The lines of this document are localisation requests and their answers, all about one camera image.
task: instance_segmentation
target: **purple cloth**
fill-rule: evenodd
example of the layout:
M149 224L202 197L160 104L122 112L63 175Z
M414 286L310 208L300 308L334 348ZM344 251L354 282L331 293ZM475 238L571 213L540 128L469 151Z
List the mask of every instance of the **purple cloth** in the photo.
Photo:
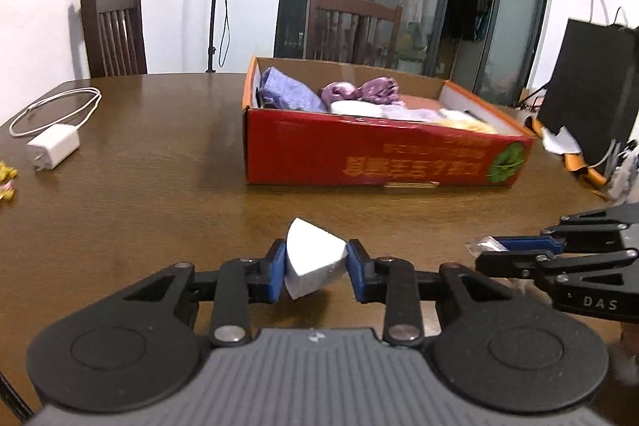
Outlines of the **purple cloth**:
M394 78L380 76L365 82L360 87L362 97L360 100L377 105L390 105L399 101L399 86Z
M324 89L321 90L322 102L326 104L326 107L330 107L331 103L340 100L359 100L362 97L362 92L355 87L352 83L347 81L335 81L329 83Z
M258 96L263 106L294 111L327 112L320 97L311 89L274 67L268 68L262 74Z

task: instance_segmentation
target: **cardboard box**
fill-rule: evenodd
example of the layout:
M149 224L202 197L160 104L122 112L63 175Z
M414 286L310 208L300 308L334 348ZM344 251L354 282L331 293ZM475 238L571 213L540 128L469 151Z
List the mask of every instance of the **cardboard box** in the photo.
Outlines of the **cardboard box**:
M274 66L314 92L333 81L361 86L392 76L400 93L469 111L499 134L448 127L258 107L261 73ZM532 134L459 85L379 67L319 60L253 58L242 98L247 182L286 185L426 183L510 185L518 178Z

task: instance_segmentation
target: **white charging cable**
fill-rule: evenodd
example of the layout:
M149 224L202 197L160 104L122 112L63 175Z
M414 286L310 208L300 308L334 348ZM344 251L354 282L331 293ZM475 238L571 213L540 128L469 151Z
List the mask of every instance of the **white charging cable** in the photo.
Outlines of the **white charging cable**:
M26 132L15 132L14 131L15 124L17 124L18 121L20 121L22 118L27 116L27 114L30 113L31 111L33 111L34 109L37 109L38 107L42 107L43 105L46 105L47 103L52 102L53 100L59 100L60 98L66 98L68 96L75 96L77 94L93 94L93 96L81 108L73 111L71 114L67 114L66 116L63 116L62 118L60 118L58 120L55 120L54 122L48 123L46 125L43 125L42 127L38 127L37 129L33 129L32 131L26 131ZM76 114L78 114L78 113L82 112L83 110L85 110L92 103L95 103L95 105L91 108L89 113L84 117L84 120L82 120L78 125L75 126L76 129L79 129L80 127L82 127L87 122L87 120L91 117L91 115L94 113L94 111L98 108L98 104L100 103L101 99L102 99L102 93L100 92L100 89L97 89L97 87L81 87L80 89L71 89L71 90L68 90L68 91L65 91L65 92L54 94L53 96L49 96L48 98L45 98L43 100L39 100L39 101L37 101L35 103L32 103L24 111L22 111L18 115L18 117L14 121L11 122L11 125L9 125L9 134L11 134L11 136L13 136L14 138L22 138L24 136L33 136L34 134L38 134L38 133L42 132L43 130L48 129L49 127L51 127L51 126L53 126L53 125L55 125L57 123L62 123L63 121L66 121L69 118L72 118Z

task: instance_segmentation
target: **phone charger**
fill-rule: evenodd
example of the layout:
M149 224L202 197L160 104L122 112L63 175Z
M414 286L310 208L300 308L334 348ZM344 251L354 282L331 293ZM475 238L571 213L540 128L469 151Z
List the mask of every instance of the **phone charger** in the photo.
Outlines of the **phone charger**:
M53 170L79 146L78 129L57 123L27 143L27 151L38 170Z

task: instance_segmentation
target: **folded clothes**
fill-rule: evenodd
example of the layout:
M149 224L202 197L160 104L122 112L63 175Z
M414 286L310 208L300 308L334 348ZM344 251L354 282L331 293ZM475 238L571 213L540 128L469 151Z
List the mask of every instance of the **folded clothes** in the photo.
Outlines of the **folded clothes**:
M326 107L330 107L331 103L341 100L359 100L362 97L362 91L347 81L335 81L329 83L321 90L322 102Z
M391 103L403 105L399 100L399 85L394 78L385 76L364 82L363 86L359 88L347 81L329 83L321 90L321 98L327 107L330 107L331 103L341 100L361 100L377 105Z
M376 103L378 105L389 105L399 101L399 85L394 78L380 76L365 82L362 87L362 101Z
M423 123L439 123L444 116L433 109L407 109L399 105L383 105L382 111L389 120L401 120Z
M327 109L311 89L302 82L285 75L275 67L270 67L260 78L258 96L262 105L275 109L306 112L327 112Z
M365 116L367 118L386 118L383 107L376 103L363 102L361 100L337 100L330 105L332 114L343 114L347 116Z

